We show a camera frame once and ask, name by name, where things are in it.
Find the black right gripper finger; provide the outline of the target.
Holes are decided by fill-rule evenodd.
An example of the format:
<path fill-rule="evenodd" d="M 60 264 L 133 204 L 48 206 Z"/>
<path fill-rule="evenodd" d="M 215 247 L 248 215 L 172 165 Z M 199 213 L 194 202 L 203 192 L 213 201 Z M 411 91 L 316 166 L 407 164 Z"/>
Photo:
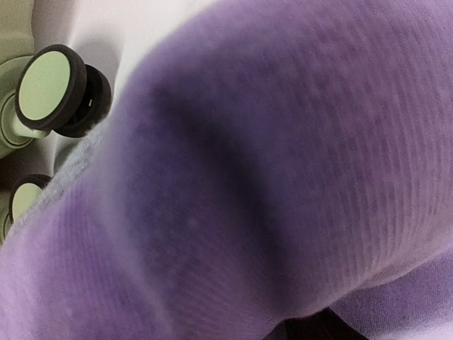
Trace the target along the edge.
<path fill-rule="evenodd" d="M 285 330 L 290 340 L 367 340 L 331 308 L 302 319 L 286 320 Z"/>

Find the green hard-shell suitcase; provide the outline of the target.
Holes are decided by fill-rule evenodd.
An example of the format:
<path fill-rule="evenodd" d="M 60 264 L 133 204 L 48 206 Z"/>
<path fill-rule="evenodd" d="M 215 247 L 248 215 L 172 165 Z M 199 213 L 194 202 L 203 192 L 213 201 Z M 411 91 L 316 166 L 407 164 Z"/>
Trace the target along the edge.
<path fill-rule="evenodd" d="M 108 114 L 108 79 L 66 45 L 35 51 L 33 1 L 1 2 L 1 156 L 51 132 L 80 138 Z"/>

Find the purple garment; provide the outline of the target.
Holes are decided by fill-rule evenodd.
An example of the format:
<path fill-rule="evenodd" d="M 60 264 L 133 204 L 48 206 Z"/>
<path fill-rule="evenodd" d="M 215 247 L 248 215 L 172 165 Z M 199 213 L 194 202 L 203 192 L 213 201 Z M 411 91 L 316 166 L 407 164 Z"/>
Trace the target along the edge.
<path fill-rule="evenodd" d="M 452 2 L 218 1 L 1 248 L 2 339 L 452 338 Z"/>

